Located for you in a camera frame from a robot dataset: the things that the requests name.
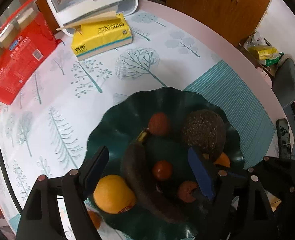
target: table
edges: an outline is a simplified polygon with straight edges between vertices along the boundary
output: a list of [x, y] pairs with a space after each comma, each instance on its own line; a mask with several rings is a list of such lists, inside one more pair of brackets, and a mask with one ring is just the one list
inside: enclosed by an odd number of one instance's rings
[[[78, 168], [87, 137], [103, 114], [140, 90], [172, 86], [199, 92], [220, 106], [240, 134], [246, 167], [264, 155], [278, 154], [275, 122], [286, 116], [272, 90], [235, 47], [197, 20], [150, 1], [140, 0], [127, 21], [132, 44], [80, 63], [69, 47], [71, 38], [59, 33], [64, 44], [41, 64], [12, 105], [1, 108], [0, 145], [22, 206], [40, 174], [58, 177]], [[141, 70], [131, 72], [129, 62], [124, 64], [130, 55], [149, 55], [150, 60], [141, 58], [148, 69], [132, 59]], [[19, 215], [1, 170], [0, 207], [16, 231]], [[62, 200], [59, 207], [67, 238], [74, 239]], [[107, 225], [102, 230], [103, 238], [126, 239]]]

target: yellow package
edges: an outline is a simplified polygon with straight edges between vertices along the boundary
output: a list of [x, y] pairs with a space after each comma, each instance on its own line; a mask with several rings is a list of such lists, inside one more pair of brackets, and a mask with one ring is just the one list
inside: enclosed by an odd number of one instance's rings
[[257, 59], [257, 60], [266, 60], [274, 57], [273, 54], [278, 53], [278, 50], [275, 47], [267, 46], [267, 45], [259, 45], [249, 47], [249, 52]]
[[123, 14], [116, 16], [114, 20], [81, 25], [71, 44], [78, 60], [132, 43], [132, 34]]

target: dark green bowl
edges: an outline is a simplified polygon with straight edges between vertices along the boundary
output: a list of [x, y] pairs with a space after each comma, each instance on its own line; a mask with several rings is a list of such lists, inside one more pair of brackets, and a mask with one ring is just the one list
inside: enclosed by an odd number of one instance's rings
[[[198, 93], [170, 87], [137, 92], [110, 108], [89, 136], [85, 159], [91, 158], [100, 146], [105, 145], [109, 149], [109, 162], [102, 177], [109, 174], [122, 176], [120, 167], [125, 149], [147, 127], [154, 113], [164, 112], [171, 121], [172, 133], [167, 138], [151, 137], [147, 140], [148, 165], [152, 168], [155, 162], [167, 160], [173, 165], [174, 184], [179, 185], [184, 180], [196, 181], [188, 164], [188, 147], [180, 142], [179, 134], [187, 114], [199, 109], [209, 109], [221, 116], [227, 132], [224, 152], [231, 160], [231, 167], [243, 168], [240, 137], [227, 120], [225, 112]], [[181, 205], [189, 220], [179, 225], [156, 218], [139, 203], [125, 213], [111, 215], [101, 211], [101, 215], [112, 228], [123, 231], [135, 240], [176, 240], [195, 236], [197, 225], [204, 218], [197, 201]]]

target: red plastic package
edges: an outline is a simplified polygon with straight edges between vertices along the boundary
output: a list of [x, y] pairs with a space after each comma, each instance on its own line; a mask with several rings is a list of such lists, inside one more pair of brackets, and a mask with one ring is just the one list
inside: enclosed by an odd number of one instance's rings
[[60, 41], [36, 1], [28, 0], [0, 28], [0, 102], [6, 105]]

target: tablecloth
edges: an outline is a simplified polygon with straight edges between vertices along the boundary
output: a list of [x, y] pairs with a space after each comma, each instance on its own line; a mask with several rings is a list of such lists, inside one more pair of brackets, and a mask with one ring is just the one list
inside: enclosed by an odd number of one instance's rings
[[[245, 167], [258, 163], [269, 147], [277, 154], [275, 125], [215, 52], [149, 12], [140, 10], [126, 19], [132, 44], [78, 62], [71, 38], [64, 36], [14, 102], [1, 108], [1, 150], [22, 206], [40, 174], [58, 177], [78, 168], [87, 138], [103, 114], [137, 91], [171, 86], [201, 93], [220, 106], [240, 134]], [[16, 231], [19, 215], [1, 170], [0, 206]], [[73, 239], [63, 200], [59, 206], [66, 236]]]

